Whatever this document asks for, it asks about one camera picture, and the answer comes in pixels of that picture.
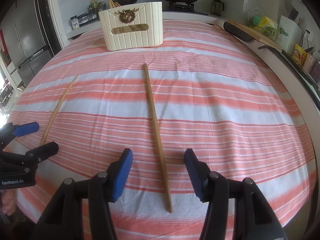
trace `chopstick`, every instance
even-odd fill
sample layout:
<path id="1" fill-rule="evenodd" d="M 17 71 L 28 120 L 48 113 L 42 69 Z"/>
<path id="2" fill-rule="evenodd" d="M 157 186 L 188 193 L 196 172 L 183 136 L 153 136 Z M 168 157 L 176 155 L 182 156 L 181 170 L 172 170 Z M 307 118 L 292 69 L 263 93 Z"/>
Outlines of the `chopstick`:
<path id="1" fill-rule="evenodd" d="M 71 87 L 72 87 L 73 84 L 76 82 L 78 76 L 79 76 L 79 75 L 76 75 L 76 76 L 74 77 L 74 79 L 72 80 L 72 82 L 70 83 L 70 85 L 67 87 L 66 91 L 63 93 L 63 95 L 62 95 L 60 101 L 58 102 L 55 110 L 53 111 L 53 114 L 52 114 L 52 116 L 51 116 L 51 118 L 50 118 L 50 120 L 49 120 L 49 122 L 48 122 L 48 124 L 47 124 L 47 128 L 45 129 L 44 134 L 43 134 L 43 136 L 42 136 L 42 139 L 41 139 L 41 142 L 40 142 L 40 146 L 41 146 L 41 145 L 44 145 L 45 140 L 47 139 L 48 133 L 49 133 L 49 131 L 50 131 L 50 128 L 51 128 L 51 126 L 52 126 L 53 120 L 55 119 L 55 117 L 56 117 L 56 115 L 57 115 L 57 113 L 58 113 L 58 111 L 59 111 L 59 109 L 60 109 L 60 107 L 61 107 L 61 105 L 62 105 L 62 103 L 63 103 L 63 100 L 66 98 L 66 96 L 67 96 L 67 94 L 69 93 Z"/>
<path id="2" fill-rule="evenodd" d="M 117 2 L 114 3 L 113 0 L 108 0 L 108 1 L 109 1 L 109 8 L 110 8 L 110 9 L 121 6 L 121 5 L 118 4 Z"/>
<path id="3" fill-rule="evenodd" d="M 153 128 L 154 128 L 154 132 L 155 132 L 155 135 L 156 135 L 156 143 L 157 143 L 157 148 L 158 148 L 162 179 L 163 179 L 163 182 L 164 182 L 164 192 L 165 192 L 165 195 L 166 195 L 166 198 L 167 198 L 168 210 L 169 210 L 170 213 L 172 213 L 173 212 L 173 207 L 172 207 L 172 201 L 171 201 L 169 180 L 168 180 L 167 168 L 165 166 L 165 160 L 164 160 L 164 154 L 163 154 L 163 148 L 162 148 L 162 142 L 161 142 L 161 136 L 160 136 L 160 130 L 159 130 L 159 125 L 158 125 L 158 119 L 157 119 L 157 114 L 156 114 L 155 103 L 153 101 L 153 94 L 152 94 L 152 88 L 151 88 L 151 83 L 150 83 L 148 65 L 144 64 L 143 67 L 144 67 L 144 71 L 145 71 L 145 74 L 146 74 L 146 83 L 147 83 L 147 92 L 148 92 L 148 98 L 149 98 L 149 106 L 150 106 L 150 109 L 151 109 Z"/>

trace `power outlet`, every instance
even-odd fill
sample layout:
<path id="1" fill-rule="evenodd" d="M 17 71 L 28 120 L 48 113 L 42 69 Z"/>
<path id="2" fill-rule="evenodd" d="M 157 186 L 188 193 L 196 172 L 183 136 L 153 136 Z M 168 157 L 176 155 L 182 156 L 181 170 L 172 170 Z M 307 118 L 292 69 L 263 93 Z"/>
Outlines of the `power outlet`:
<path id="1" fill-rule="evenodd" d="M 312 31 L 309 31 L 309 33 L 305 32 L 304 35 L 303 35 L 303 38 L 305 39 L 308 39 L 309 42 L 312 42 L 313 41 L 313 36 L 314 36 L 314 33 Z"/>

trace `blue gripper pad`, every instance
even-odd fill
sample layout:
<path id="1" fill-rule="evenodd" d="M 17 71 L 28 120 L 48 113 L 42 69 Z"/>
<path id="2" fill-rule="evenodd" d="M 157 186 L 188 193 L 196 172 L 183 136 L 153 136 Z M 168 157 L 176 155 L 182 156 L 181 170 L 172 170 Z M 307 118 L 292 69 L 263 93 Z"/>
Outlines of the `blue gripper pad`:
<path id="1" fill-rule="evenodd" d="M 196 196 L 202 202 L 207 202 L 205 192 L 208 186 L 208 175 L 210 173 L 208 165 L 198 161 L 192 149 L 185 151 L 184 162 Z"/>
<path id="2" fill-rule="evenodd" d="M 127 181 L 131 165 L 133 160 L 132 150 L 129 148 L 124 149 L 120 159 L 117 162 L 110 164 L 107 169 L 107 173 L 111 176 L 113 180 L 113 192 L 111 194 L 111 202 L 116 202 L 118 198 L 122 195 L 124 190 L 124 184 Z"/>
<path id="3" fill-rule="evenodd" d="M 39 130 L 39 124 L 37 122 L 31 122 L 17 126 L 13 135 L 21 137 L 30 133 L 37 132 Z"/>

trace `gas stove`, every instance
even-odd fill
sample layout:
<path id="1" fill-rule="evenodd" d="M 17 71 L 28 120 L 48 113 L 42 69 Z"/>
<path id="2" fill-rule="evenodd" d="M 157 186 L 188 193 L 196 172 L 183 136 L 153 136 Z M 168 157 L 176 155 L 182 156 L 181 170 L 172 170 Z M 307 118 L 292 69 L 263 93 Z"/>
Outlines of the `gas stove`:
<path id="1" fill-rule="evenodd" d="M 164 9 L 163 11 L 185 12 L 185 13 L 208 15 L 207 13 L 195 11 L 195 4 L 194 3 L 187 4 L 187 3 L 169 2 L 169 7 L 167 9 Z"/>

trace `metal bolt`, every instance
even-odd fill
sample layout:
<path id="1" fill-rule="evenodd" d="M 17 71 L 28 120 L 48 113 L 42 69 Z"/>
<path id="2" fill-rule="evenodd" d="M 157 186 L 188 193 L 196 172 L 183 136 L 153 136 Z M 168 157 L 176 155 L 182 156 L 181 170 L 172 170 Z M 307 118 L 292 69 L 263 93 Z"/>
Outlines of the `metal bolt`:
<path id="1" fill-rule="evenodd" d="M 210 175 L 211 178 L 219 177 L 219 173 L 217 173 L 216 171 L 211 171 L 209 175 Z"/>
<path id="2" fill-rule="evenodd" d="M 66 185 L 70 185 L 72 183 L 72 179 L 71 178 L 67 178 L 64 180 L 64 184 Z"/>
<path id="3" fill-rule="evenodd" d="M 245 179 L 244 179 L 244 182 L 245 182 L 246 184 L 252 184 L 252 183 L 253 183 L 253 180 L 250 179 L 250 178 L 245 178 Z"/>
<path id="4" fill-rule="evenodd" d="M 108 173 L 106 171 L 102 171 L 102 172 L 99 172 L 98 177 L 105 178 L 107 175 L 108 175 Z"/>

